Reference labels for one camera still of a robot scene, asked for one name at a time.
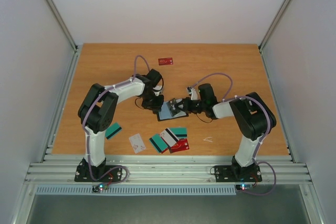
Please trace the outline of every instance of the small white object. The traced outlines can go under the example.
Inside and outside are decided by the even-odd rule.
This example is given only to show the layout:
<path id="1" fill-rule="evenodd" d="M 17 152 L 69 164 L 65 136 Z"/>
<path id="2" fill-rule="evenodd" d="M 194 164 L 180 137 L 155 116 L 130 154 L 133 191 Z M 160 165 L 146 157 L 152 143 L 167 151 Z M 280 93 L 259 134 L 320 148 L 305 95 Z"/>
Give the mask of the small white object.
<path id="1" fill-rule="evenodd" d="M 129 140 L 131 142 L 132 148 L 135 153 L 139 153 L 146 149 L 146 146 L 143 143 L 142 138 L 139 133 L 134 136 L 129 137 Z"/>
<path id="2" fill-rule="evenodd" d="M 157 85 L 157 86 L 153 89 L 155 96 L 158 96 L 159 94 L 161 94 L 161 93 L 163 92 L 163 89 L 161 90 L 161 88 L 162 88 L 162 85 Z"/>
<path id="3" fill-rule="evenodd" d="M 212 136 L 208 136 L 208 137 L 204 138 L 203 141 L 208 141 L 208 142 L 213 143 Z"/>
<path id="4" fill-rule="evenodd" d="M 191 91 L 188 91 L 188 94 L 191 95 L 191 100 L 197 100 L 198 99 L 198 95 L 197 95 L 197 91 L 194 88 L 191 88 Z"/>

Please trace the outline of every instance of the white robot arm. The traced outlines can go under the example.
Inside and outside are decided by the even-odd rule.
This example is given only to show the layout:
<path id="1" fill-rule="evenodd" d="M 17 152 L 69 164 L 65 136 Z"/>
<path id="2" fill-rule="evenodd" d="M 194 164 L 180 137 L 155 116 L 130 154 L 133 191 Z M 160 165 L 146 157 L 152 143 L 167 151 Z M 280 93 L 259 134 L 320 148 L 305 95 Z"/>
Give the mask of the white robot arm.
<path id="1" fill-rule="evenodd" d="M 137 74 L 114 85 L 92 85 L 78 111 L 81 123 L 85 125 L 87 144 L 86 154 L 77 167 L 75 181 L 91 182 L 90 168 L 95 178 L 99 178 L 108 170 L 104 153 L 105 132 L 112 122 L 117 104 L 131 97 L 139 97 L 142 98 L 144 109 L 154 113 L 161 110 L 164 97 L 161 94 L 163 87 L 157 85 L 160 80 L 160 73 L 152 69 L 144 76 Z M 94 102 L 100 95 L 102 96 L 99 102 L 102 105 L 98 106 Z"/>
<path id="2" fill-rule="evenodd" d="M 175 110 L 186 113 L 204 112 L 213 120 L 234 116 L 243 136 L 237 153 L 233 156 L 230 169 L 232 181 L 242 181 L 250 174 L 258 173 L 255 157 L 262 139 L 276 126 L 276 119 L 256 92 L 243 97 L 235 97 L 228 101 L 217 102 L 214 91 L 209 83 L 198 86 L 200 99 L 194 99 L 195 92 L 188 90 L 191 97 L 174 104 Z"/>

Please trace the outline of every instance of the white card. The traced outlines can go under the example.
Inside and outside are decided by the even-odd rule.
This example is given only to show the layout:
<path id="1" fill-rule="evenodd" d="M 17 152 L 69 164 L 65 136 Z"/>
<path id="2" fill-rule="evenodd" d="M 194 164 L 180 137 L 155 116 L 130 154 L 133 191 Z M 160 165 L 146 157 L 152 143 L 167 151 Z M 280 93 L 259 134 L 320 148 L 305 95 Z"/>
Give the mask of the white card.
<path id="1" fill-rule="evenodd" d="M 166 128 L 163 132 L 161 132 L 160 137 L 170 147 L 174 146 L 174 144 L 176 144 L 180 140 L 169 128 Z"/>
<path id="2" fill-rule="evenodd" d="M 146 149 L 145 144 L 142 141 L 140 134 L 136 134 L 134 136 L 129 137 L 131 145 L 135 153 L 141 152 Z"/>

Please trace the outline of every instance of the card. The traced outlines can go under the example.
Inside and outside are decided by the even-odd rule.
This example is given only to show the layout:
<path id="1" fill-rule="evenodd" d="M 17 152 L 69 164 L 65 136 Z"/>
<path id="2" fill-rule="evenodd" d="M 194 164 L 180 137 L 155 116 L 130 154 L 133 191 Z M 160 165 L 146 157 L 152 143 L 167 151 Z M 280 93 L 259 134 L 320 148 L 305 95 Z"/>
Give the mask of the card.
<path id="1" fill-rule="evenodd" d="M 177 136 L 179 139 L 187 138 L 187 128 L 185 127 L 176 127 L 170 128 L 170 130 Z"/>
<path id="2" fill-rule="evenodd" d="M 173 58 L 160 58 L 159 60 L 159 66 L 162 65 L 172 65 L 173 62 Z"/>
<path id="3" fill-rule="evenodd" d="M 167 143 L 169 147 L 172 147 L 180 140 L 169 128 L 166 128 L 163 132 L 161 132 L 160 137 Z"/>
<path id="4" fill-rule="evenodd" d="M 158 134 L 152 136 L 149 139 L 149 142 L 151 142 L 151 144 L 159 153 L 164 153 L 168 149 L 168 145 L 166 144 L 165 141 L 163 141 L 163 139 Z"/>
<path id="5" fill-rule="evenodd" d="M 169 149 L 170 153 L 181 152 L 186 150 L 189 150 L 188 139 L 181 139 Z"/>
<path id="6" fill-rule="evenodd" d="M 134 135 L 134 136 L 131 136 L 129 138 L 129 140 L 131 142 L 131 145 L 132 145 L 133 150 L 134 150 L 135 153 L 139 153 L 139 152 L 141 152 L 141 151 L 143 151 L 143 150 L 146 149 L 146 146 L 143 143 L 142 138 L 141 138 L 141 136 L 140 136 L 139 133 L 136 134 L 136 135 Z"/>
<path id="7" fill-rule="evenodd" d="M 157 120 L 164 121 L 164 120 L 170 120 L 170 119 L 176 119 L 176 118 L 183 118 L 186 116 L 189 116 L 189 114 L 180 111 L 178 114 L 172 116 L 169 110 L 168 102 L 164 102 L 161 106 L 161 111 L 157 113 Z"/>
<path id="8" fill-rule="evenodd" d="M 119 123 L 113 123 L 105 131 L 105 137 L 107 138 L 107 140 L 110 140 L 111 138 L 113 138 L 120 131 L 121 131 L 121 127 L 120 127 Z"/>

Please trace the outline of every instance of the wooden table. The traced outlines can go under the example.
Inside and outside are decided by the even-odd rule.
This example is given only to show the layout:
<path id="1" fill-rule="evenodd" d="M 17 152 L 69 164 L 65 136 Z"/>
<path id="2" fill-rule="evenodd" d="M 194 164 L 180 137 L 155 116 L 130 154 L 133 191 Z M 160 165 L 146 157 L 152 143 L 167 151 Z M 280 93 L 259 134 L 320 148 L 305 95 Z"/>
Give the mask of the wooden table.
<path id="1" fill-rule="evenodd" d="M 85 153 L 85 135 L 77 117 L 85 95 L 94 83 L 106 86 L 128 79 L 133 73 L 134 57 L 139 54 L 146 57 L 150 67 L 163 76 L 165 101 L 186 97 L 186 87 L 209 73 L 225 72 L 234 80 L 228 98 L 256 91 L 273 113 L 276 113 L 256 45 L 85 44 L 60 122 L 53 154 Z M 159 66 L 158 58 L 165 57 L 172 57 L 174 65 Z M 141 59 L 137 71 L 147 73 Z M 224 76 L 213 76 L 203 83 L 206 82 L 213 86 L 218 100 L 230 84 Z M 128 138 L 137 133 L 140 133 L 146 145 L 146 150 L 137 155 L 158 154 L 149 138 L 167 127 L 179 126 L 187 128 L 190 149 L 158 155 L 234 155 L 238 150 L 242 134 L 234 117 L 214 120 L 208 124 L 191 114 L 187 118 L 158 122 L 151 111 L 137 108 L 134 99 L 123 101 L 117 106 L 113 122 L 118 122 L 122 131 L 105 142 L 106 154 L 134 154 Z M 208 120 L 204 114 L 200 118 Z M 278 125 L 265 139 L 259 154 L 288 154 L 278 116 L 277 121 Z M 205 141 L 206 137 L 212 137 L 212 142 Z"/>

